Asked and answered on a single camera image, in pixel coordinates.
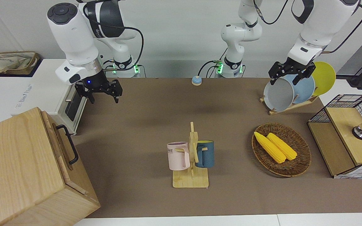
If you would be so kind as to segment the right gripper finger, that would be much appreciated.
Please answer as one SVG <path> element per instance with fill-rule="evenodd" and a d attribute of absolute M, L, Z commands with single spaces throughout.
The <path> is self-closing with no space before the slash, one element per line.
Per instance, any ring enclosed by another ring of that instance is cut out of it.
<path fill-rule="evenodd" d="M 75 89 L 80 97 L 85 97 L 88 99 L 92 104 L 95 103 L 95 98 L 93 96 L 93 90 L 88 89 L 86 90 L 84 84 L 82 82 L 75 83 Z"/>
<path fill-rule="evenodd" d="M 118 79 L 109 82 L 109 95 L 114 98 L 116 104 L 119 103 L 119 97 L 123 94 L 123 89 Z"/>

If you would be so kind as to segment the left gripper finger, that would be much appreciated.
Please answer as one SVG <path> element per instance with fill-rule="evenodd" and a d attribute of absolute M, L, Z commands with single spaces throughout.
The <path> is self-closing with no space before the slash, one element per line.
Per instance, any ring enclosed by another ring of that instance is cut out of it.
<path fill-rule="evenodd" d="M 304 70 L 301 71 L 300 80 L 309 78 L 315 69 L 316 69 L 315 63 L 313 63 L 313 62 L 310 63 Z"/>
<path fill-rule="evenodd" d="M 269 70 L 270 84 L 274 85 L 276 80 L 283 77 L 283 64 L 275 62 Z"/>

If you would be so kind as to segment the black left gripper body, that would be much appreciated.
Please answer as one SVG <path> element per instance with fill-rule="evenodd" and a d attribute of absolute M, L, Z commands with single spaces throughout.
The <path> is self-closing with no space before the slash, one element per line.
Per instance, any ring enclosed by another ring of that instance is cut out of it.
<path fill-rule="evenodd" d="M 287 59 L 282 66 L 283 75 L 303 73 L 309 64 L 301 64 L 293 59 Z"/>

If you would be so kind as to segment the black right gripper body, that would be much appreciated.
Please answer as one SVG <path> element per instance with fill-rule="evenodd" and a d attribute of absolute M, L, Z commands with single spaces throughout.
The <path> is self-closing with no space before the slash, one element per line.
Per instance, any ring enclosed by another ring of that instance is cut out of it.
<path fill-rule="evenodd" d="M 103 70 L 93 76 L 81 80 L 87 92 L 108 92 L 112 93 L 112 86 L 106 78 Z"/>

